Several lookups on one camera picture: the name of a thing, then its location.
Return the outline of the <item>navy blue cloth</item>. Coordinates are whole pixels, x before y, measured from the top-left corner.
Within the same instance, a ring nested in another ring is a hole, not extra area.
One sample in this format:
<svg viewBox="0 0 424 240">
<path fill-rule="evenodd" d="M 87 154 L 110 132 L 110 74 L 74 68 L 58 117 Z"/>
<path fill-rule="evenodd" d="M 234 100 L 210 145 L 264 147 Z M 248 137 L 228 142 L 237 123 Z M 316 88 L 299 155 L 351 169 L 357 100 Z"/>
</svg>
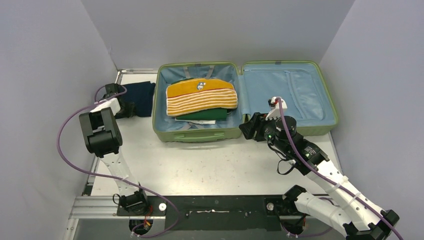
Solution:
<svg viewBox="0 0 424 240">
<path fill-rule="evenodd" d="M 150 117 L 153 110 L 153 97 L 156 83 L 150 81 L 136 82 L 123 85 L 127 92 L 122 95 L 124 103 L 137 117 Z"/>
</svg>

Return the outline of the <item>white shirt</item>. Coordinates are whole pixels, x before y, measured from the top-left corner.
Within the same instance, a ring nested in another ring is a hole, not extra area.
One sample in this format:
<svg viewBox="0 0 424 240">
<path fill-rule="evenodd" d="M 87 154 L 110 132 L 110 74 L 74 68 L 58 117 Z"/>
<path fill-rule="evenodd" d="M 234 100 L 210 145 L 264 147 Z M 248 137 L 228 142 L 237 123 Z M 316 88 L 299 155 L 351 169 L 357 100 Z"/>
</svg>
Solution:
<svg viewBox="0 0 424 240">
<path fill-rule="evenodd" d="M 178 119 L 178 118 L 175 118 L 174 120 L 178 122 L 188 122 L 195 125 L 215 125 L 216 124 L 216 120 L 187 120 L 187 119 Z"/>
</svg>

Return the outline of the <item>green suitcase with blue lining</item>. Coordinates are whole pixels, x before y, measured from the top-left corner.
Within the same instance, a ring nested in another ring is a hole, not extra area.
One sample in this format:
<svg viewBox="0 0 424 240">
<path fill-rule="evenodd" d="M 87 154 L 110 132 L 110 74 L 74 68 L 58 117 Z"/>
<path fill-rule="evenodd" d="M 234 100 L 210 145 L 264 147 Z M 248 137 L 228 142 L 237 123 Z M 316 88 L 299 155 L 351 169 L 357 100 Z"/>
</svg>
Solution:
<svg viewBox="0 0 424 240">
<path fill-rule="evenodd" d="M 232 84 L 238 107 L 213 124 L 177 120 L 167 114 L 166 89 L 183 80 L 220 79 Z M 296 119 L 305 136 L 327 134 L 339 122 L 335 105 L 319 66 L 308 60 L 250 61 L 242 67 L 232 62 L 165 64 L 157 73 L 152 128 L 162 142 L 210 142 L 236 139 L 239 125 L 256 112 L 267 114 L 268 101 L 280 97 L 283 112 Z"/>
</svg>

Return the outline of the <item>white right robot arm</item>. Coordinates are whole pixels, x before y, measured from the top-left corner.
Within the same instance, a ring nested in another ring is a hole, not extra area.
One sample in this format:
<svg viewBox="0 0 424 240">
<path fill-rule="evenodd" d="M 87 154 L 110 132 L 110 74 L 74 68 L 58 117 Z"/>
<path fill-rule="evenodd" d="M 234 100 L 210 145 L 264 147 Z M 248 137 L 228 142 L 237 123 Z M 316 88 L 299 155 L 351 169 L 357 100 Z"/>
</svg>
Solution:
<svg viewBox="0 0 424 240">
<path fill-rule="evenodd" d="M 266 114 L 256 112 L 239 129 L 247 140 L 266 142 L 292 169 L 316 183 L 333 200 L 330 203 L 295 185 L 282 201 L 287 213 L 312 216 L 347 240 L 385 240 L 391 234 L 402 239 L 395 228 L 400 216 L 365 197 L 320 147 L 298 133 L 293 117 L 267 118 Z"/>
</svg>

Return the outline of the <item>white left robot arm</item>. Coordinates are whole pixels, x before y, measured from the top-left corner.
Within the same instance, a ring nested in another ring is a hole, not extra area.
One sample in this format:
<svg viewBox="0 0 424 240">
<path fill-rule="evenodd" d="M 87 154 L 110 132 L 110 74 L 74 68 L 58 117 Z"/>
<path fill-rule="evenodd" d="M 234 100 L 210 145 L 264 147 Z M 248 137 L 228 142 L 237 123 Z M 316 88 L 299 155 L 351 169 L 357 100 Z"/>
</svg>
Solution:
<svg viewBox="0 0 424 240">
<path fill-rule="evenodd" d="M 105 85 L 105 95 L 96 107 L 78 118 L 86 149 L 104 163 L 117 185 L 118 206 L 128 213 L 145 215 L 150 211 L 150 202 L 124 159 L 123 137 L 116 121 L 117 114 L 133 109 L 121 98 L 125 92 L 117 83 Z"/>
</svg>

